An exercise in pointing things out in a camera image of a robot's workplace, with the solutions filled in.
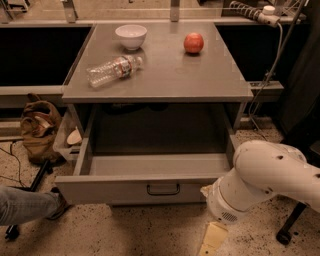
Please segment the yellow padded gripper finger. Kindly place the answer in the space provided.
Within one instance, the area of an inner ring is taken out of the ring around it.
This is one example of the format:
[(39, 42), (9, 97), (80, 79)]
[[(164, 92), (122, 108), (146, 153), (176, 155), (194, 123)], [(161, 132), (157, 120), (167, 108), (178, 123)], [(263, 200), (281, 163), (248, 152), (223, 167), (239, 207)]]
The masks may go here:
[(197, 256), (215, 256), (227, 236), (226, 225), (220, 222), (208, 223)]

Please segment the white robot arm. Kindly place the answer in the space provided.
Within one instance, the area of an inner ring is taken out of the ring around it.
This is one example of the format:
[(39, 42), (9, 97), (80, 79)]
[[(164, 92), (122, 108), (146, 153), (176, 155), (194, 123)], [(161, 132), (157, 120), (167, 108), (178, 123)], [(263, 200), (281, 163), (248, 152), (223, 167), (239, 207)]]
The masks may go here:
[(228, 235), (227, 227), (243, 219), (256, 204), (282, 195), (298, 202), (276, 239), (288, 245), (289, 229), (302, 211), (320, 211), (320, 170), (289, 145), (252, 140), (233, 155), (233, 168), (201, 188), (207, 209), (215, 218), (207, 225), (197, 256), (216, 256)]

